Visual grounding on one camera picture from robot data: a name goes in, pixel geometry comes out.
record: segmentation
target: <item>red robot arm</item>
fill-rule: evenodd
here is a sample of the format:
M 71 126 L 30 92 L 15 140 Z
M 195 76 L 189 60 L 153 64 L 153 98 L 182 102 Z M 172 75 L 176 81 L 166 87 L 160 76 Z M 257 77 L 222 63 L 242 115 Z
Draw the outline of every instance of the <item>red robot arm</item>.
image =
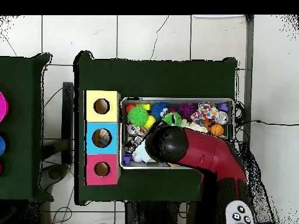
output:
M 159 122 L 146 136 L 145 148 L 154 160 L 191 167 L 203 174 L 203 210 L 210 211 L 205 224 L 254 224 L 246 173 L 228 142 Z

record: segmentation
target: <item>green spiky ball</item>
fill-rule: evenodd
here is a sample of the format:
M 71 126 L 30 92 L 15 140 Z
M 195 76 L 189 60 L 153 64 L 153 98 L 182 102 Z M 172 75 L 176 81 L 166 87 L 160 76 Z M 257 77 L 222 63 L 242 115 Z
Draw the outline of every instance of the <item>green spiky ball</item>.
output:
M 177 112 L 167 114 L 162 120 L 171 126 L 180 126 L 182 124 L 182 118 Z
M 147 110 L 140 106 L 133 107 L 128 112 L 128 120 L 136 127 L 143 127 L 148 120 Z

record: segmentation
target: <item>pink block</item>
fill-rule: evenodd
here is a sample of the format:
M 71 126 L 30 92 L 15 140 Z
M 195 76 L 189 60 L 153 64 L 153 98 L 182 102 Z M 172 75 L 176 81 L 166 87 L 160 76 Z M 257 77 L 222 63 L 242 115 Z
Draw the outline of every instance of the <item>pink block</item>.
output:
M 95 165 L 99 162 L 106 162 L 109 165 L 110 171 L 107 176 L 100 177 L 95 173 Z M 116 185 L 119 175 L 117 155 L 87 155 L 85 177 L 87 186 Z

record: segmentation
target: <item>controller button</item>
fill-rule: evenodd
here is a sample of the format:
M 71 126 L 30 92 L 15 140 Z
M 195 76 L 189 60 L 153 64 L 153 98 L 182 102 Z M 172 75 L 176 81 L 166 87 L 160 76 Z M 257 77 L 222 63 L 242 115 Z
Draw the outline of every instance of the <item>controller button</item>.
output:
M 250 221 L 250 218 L 248 216 L 244 216 L 244 221 L 247 223 L 247 224 L 250 224 L 251 221 Z
M 241 216 L 238 214 L 238 213 L 234 213 L 232 215 L 232 218 L 235 220 L 235 221 L 240 221 L 241 220 Z
M 245 209 L 242 206 L 238 206 L 238 211 L 242 214 L 245 213 Z

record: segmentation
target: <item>metal tray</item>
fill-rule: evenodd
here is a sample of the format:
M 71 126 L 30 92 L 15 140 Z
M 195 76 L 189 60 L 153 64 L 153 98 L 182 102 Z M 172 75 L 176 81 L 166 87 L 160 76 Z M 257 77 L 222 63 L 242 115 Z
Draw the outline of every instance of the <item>metal tray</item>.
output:
M 229 98 L 154 98 L 154 97 L 125 97 L 123 100 L 120 101 L 120 125 L 119 125 L 119 134 L 120 134 L 120 156 L 119 156 L 119 163 L 123 169 L 171 169 L 166 163 L 137 163 L 132 161 L 130 164 L 125 165 L 123 162 L 123 155 L 126 153 L 124 151 L 124 144 L 127 142 L 128 133 L 127 133 L 127 113 L 126 113 L 126 105 L 129 103 L 135 104 L 154 104 L 155 102 L 167 102 L 172 107 L 177 108 L 177 106 L 186 103 L 194 103 L 198 104 L 201 102 L 209 102 L 219 104 L 222 102 L 227 103 L 228 106 L 228 122 L 225 124 L 224 127 L 224 135 L 227 136 L 229 139 L 235 137 L 235 103 L 232 99 Z M 172 169 L 191 169 L 188 167 L 178 166 Z

